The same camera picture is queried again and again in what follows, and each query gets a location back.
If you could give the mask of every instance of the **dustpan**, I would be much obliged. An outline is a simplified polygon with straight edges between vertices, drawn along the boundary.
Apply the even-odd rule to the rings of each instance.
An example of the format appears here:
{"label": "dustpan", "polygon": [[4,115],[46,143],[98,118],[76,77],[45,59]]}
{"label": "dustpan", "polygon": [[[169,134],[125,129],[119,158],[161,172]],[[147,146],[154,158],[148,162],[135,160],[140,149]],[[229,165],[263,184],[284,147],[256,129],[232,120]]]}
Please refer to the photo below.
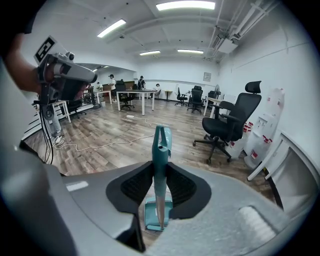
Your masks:
{"label": "dustpan", "polygon": [[[169,211],[173,208],[172,198],[165,197],[164,201],[164,226],[168,225]],[[160,224],[157,216],[156,197],[152,196],[146,199],[144,204],[144,226],[148,230],[163,231],[160,228]]]}

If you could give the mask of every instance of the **person in white shirt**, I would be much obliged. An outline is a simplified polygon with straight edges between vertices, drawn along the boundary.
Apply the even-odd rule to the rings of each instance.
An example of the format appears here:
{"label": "person in white shirt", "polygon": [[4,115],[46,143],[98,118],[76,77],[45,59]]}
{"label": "person in white shirt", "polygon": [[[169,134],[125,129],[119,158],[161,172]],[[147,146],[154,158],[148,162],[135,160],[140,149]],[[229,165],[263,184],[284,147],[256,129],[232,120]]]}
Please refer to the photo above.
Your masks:
{"label": "person in white shirt", "polygon": [[151,93],[151,99],[152,99],[153,95],[158,96],[161,93],[160,84],[157,83],[155,86],[156,86],[156,88],[153,88],[153,89],[156,90],[156,92],[154,94]]}
{"label": "person in white shirt", "polygon": [[115,80],[115,76],[113,74],[109,75],[110,79],[111,79],[111,83],[109,83],[108,85],[111,86],[111,96],[113,99],[113,102],[117,102],[117,90],[116,90],[116,80]]}

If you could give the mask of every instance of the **black cable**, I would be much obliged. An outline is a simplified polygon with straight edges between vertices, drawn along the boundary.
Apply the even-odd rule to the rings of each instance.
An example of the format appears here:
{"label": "black cable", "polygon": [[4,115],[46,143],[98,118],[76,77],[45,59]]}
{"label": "black cable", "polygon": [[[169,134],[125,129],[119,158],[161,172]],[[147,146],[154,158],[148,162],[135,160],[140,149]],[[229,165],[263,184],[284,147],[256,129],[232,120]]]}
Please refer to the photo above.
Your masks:
{"label": "black cable", "polygon": [[50,142],[50,146],[51,146],[51,163],[50,163],[50,165],[52,165],[52,162],[53,162],[53,160],[54,160],[54,147],[52,146],[52,141],[51,141],[51,139],[50,139],[50,135],[49,135],[49,132],[48,132],[48,130],[47,130],[46,123],[44,123],[44,127],[45,127],[46,134],[48,135],[49,142]]}
{"label": "black cable", "polygon": [[44,163],[47,163],[47,152],[48,152],[48,141],[47,141],[47,137],[45,135],[45,129],[43,127],[43,116],[42,116],[42,108],[41,106],[39,106],[39,115],[40,115],[40,123],[41,123],[41,128],[42,128],[42,134],[44,137],[44,141],[45,141],[45,155],[44,155]]}

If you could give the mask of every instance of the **white cable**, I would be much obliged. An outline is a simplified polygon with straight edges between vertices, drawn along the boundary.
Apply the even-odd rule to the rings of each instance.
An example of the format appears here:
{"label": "white cable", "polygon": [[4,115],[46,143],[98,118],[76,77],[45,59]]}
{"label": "white cable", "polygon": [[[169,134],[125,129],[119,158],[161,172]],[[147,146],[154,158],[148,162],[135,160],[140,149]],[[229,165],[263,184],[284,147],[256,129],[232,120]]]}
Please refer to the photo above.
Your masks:
{"label": "white cable", "polygon": [[[145,122],[146,124],[148,124],[150,127],[156,128],[156,127],[152,126],[150,123],[148,123],[146,118],[138,118],[138,117],[134,117],[134,116],[132,116],[132,118],[135,118],[135,119],[138,119],[138,120],[144,120],[144,122]],[[140,138],[135,138],[135,139],[130,140],[130,141],[114,141],[114,142],[111,142],[111,143],[106,144],[106,145],[103,145],[103,146],[88,146],[88,147],[83,148],[83,149],[78,149],[78,145],[77,145],[77,144],[66,144],[66,145],[63,145],[62,147],[56,147],[56,146],[54,146],[54,148],[55,148],[56,150],[60,150],[60,149],[62,149],[62,148],[64,148],[64,147],[66,147],[66,146],[75,146],[75,150],[76,150],[77,152],[80,152],[80,151],[87,150],[87,149],[100,149],[100,148],[104,148],[104,147],[109,146],[109,145],[112,145],[112,144],[131,143],[131,142],[134,142],[134,141],[137,141],[137,140],[141,140],[141,139],[145,139],[145,138],[150,138],[150,137],[153,137],[153,136],[155,136],[155,134],[150,135],[150,136],[144,136],[144,137],[140,137]]]}

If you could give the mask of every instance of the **chair headrest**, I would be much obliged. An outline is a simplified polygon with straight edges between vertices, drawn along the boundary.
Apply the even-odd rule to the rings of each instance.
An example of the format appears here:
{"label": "chair headrest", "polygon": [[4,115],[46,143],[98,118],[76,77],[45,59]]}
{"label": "chair headrest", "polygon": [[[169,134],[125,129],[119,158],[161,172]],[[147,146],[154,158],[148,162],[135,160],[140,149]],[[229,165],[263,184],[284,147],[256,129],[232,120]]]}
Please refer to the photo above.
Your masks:
{"label": "chair headrest", "polygon": [[248,93],[252,93],[252,94],[261,93],[260,83],[261,83],[261,81],[248,82],[245,85],[245,91],[248,92]]}

